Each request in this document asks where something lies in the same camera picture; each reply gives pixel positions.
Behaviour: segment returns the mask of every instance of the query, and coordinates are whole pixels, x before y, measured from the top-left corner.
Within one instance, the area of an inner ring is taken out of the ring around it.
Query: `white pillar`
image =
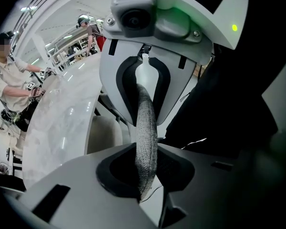
[[[45,43],[42,39],[42,37],[38,34],[34,34],[32,36],[33,42],[36,46],[37,51],[39,52],[41,58],[43,59],[43,61],[47,64],[47,67],[53,67],[52,61],[50,59],[50,57],[48,57],[48,55],[50,55],[46,48],[45,48]]]

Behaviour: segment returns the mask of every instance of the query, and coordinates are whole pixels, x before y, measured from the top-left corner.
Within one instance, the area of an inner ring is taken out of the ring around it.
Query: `camera lens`
[[[122,25],[131,30],[141,30],[150,23],[151,16],[145,10],[128,10],[121,16]]]

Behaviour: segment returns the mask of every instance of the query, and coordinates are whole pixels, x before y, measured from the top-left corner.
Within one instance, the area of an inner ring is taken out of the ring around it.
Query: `screw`
[[[107,20],[107,25],[109,25],[109,26],[114,25],[114,23],[115,23],[115,21],[114,21],[113,18],[109,18],[109,19]]]
[[[193,34],[194,34],[194,37],[199,37],[200,36],[199,31],[194,31]]]

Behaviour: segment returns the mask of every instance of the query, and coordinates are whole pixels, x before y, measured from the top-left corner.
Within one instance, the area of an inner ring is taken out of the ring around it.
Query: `green indicator light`
[[[232,25],[232,30],[237,31],[237,25]]]

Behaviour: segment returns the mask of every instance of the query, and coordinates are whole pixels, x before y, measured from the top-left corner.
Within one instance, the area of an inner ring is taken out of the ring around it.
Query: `black slot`
[[[212,163],[211,166],[216,167],[216,168],[221,169],[221,170],[226,170],[226,171],[231,171],[232,167],[233,167],[232,164],[227,164],[227,163],[223,163],[223,162],[219,162],[219,161]]]
[[[118,44],[118,40],[117,39],[112,39],[111,40],[110,49],[109,49],[109,55],[114,56],[117,44]]]
[[[178,68],[183,70],[183,69],[184,69],[184,66],[185,66],[185,62],[186,62],[186,57],[181,56],[181,57],[180,57],[180,61],[179,61],[179,66],[178,66]]]
[[[69,190],[70,187],[56,185],[36,206],[33,213],[40,219],[49,222]]]

